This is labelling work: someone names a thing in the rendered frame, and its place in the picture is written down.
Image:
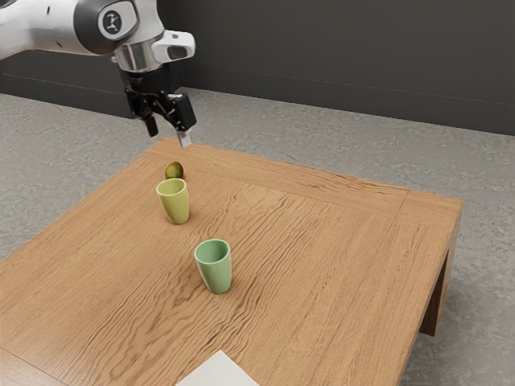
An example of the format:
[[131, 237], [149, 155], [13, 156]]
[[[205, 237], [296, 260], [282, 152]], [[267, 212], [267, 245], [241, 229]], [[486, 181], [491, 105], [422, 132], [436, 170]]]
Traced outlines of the yellow-green cup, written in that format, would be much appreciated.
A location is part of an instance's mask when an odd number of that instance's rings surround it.
[[172, 224], [184, 224], [190, 215], [187, 184], [183, 179], [166, 179], [156, 192], [166, 217]]

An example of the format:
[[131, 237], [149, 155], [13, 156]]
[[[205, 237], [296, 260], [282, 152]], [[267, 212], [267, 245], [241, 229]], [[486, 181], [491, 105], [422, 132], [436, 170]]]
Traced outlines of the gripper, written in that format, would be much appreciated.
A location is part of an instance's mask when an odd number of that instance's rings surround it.
[[175, 65], [163, 65], [148, 72], [128, 72], [119, 69], [119, 73], [130, 111], [145, 123], [149, 136], [157, 136], [159, 129], [154, 112], [147, 99], [143, 97], [161, 92], [155, 102], [158, 114], [173, 126], [180, 146], [183, 149], [190, 146], [192, 127], [197, 120], [188, 94], [171, 94], [180, 88], [179, 72]]

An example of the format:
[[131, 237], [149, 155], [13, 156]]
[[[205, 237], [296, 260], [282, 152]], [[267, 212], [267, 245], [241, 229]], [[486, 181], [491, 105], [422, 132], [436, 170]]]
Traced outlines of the green cup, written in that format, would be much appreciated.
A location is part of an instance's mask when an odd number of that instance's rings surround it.
[[220, 239], [201, 242], [194, 258], [204, 284], [213, 294], [222, 294], [232, 284], [233, 265], [229, 244]]

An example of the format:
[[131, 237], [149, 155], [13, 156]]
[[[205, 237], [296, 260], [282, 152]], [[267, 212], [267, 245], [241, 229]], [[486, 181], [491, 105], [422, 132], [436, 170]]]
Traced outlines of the white flat sheet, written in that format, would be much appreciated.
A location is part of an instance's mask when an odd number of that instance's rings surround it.
[[259, 386], [259, 384], [222, 350], [219, 350], [176, 386]]

